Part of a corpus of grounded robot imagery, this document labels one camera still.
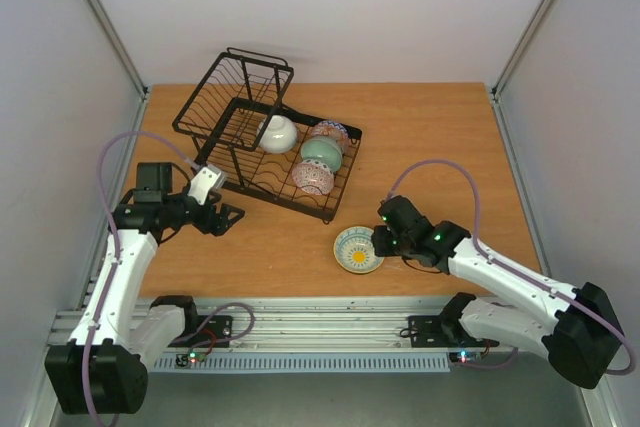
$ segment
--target pink patterned bowl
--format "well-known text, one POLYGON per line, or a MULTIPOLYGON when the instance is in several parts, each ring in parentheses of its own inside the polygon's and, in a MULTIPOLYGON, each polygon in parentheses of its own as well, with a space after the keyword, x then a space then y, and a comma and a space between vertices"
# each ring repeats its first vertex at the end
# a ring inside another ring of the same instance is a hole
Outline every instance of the pink patterned bowl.
POLYGON ((307 194, 327 195, 333 189, 333 174, 317 159, 303 160, 291 172, 295 184, 307 194))
POLYGON ((323 120, 311 129, 309 135, 312 137, 315 137, 316 135, 331 137, 338 143, 343 154, 349 148, 349 134, 347 134, 347 129, 344 125, 332 120, 323 120))

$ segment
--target wooden tabletop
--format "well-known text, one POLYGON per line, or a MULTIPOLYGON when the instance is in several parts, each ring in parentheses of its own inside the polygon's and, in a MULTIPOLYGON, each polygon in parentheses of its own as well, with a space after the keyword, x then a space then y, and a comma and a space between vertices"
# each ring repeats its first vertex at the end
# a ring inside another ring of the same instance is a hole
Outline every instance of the wooden tabletop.
MULTIPOLYGON (((171 122, 193 85, 154 86, 142 129, 175 142, 195 157, 190 138, 171 122)), ((297 297, 446 295, 482 289, 444 274, 418 272, 386 259, 375 272, 355 275, 333 257, 345 228, 380 223, 377 209, 410 164, 446 158, 476 179, 482 199, 481 238, 514 260, 539 270, 518 194, 482 84, 292 84, 285 102, 296 110, 363 131, 355 167, 335 220, 329 225, 257 199, 222 191, 223 201, 246 216, 223 237, 185 227, 162 245, 140 295, 197 297, 297 297)), ((129 173, 140 161, 169 161, 174 154, 147 138, 138 140, 129 173)), ((414 171, 399 194, 435 224, 448 219, 471 229, 473 199, 466 180, 445 166, 414 171)))

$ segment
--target black wire dish rack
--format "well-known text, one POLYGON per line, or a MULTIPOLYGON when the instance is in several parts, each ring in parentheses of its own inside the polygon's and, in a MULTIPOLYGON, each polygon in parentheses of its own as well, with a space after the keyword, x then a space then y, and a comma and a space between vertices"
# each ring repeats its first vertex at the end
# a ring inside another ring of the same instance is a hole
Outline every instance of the black wire dish rack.
POLYGON ((344 194, 362 131, 345 125, 351 142, 329 194, 311 195, 299 189, 291 171, 302 161, 300 148, 311 129, 325 119, 282 103, 292 78, 293 68, 284 59, 228 48, 191 94, 173 128, 191 136, 198 152, 196 163, 212 163, 228 174, 224 188, 329 223, 344 194), (298 129, 297 144, 284 154, 269 154, 258 146, 274 115, 288 117, 298 129))

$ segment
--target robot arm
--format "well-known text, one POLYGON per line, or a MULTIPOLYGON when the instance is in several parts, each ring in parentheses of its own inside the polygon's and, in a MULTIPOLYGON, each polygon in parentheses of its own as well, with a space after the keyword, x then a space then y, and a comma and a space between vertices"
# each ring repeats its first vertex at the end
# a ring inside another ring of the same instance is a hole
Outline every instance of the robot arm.
POLYGON ((440 314, 452 344, 463 345, 469 338, 497 340, 547 359, 580 387, 596 387, 620 341, 560 297, 575 300, 621 331, 602 289, 590 283, 579 289, 537 274, 481 242, 476 247, 467 230, 448 221, 432 225, 405 197, 389 199, 378 213, 386 225, 376 227, 372 235, 377 256, 417 260, 474 282, 514 306, 506 308, 471 294, 457 294, 440 314), (508 263, 513 271, 501 268, 500 263, 508 263))
POLYGON ((172 340, 195 331, 198 317, 190 297, 156 299, 147 318, 134 331, 131 317, 142 279, 166 229, 178 231, 191 224, 204 234, 219 236, 244 216, 242 210, 227 204, 218 210, 220 195, 215 190, 225 177, 210 165, 202 168, 182 192, 171 194, 171 163, 138 164, 136 188, 113 212, 120 255, 116 256, 114 235, 110 233, 102 269, 82 320, 68 344, 52 346, 45 358, 47 374, 65 413, 87 412, 80 366, 90 327, 96 327, 89 370, 98 413, 136 412, 146 393, 147 370, 172 340), (116 258, 117 268, 112 269, 116 258), (110 275, 113 279, 104 296, 110 275))

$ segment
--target gray floor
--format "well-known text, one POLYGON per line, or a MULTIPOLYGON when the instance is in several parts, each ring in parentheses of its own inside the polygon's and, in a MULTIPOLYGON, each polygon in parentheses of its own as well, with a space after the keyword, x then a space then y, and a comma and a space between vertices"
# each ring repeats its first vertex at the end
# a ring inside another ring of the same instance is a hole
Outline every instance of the gray floor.
MULTIPOLYGON (((56 427, 89 427, 60 415, 56 427)), ((545 362, 451 374, 156 374, 119 427, 573 427, 589 425, 578 390, 545 362)))

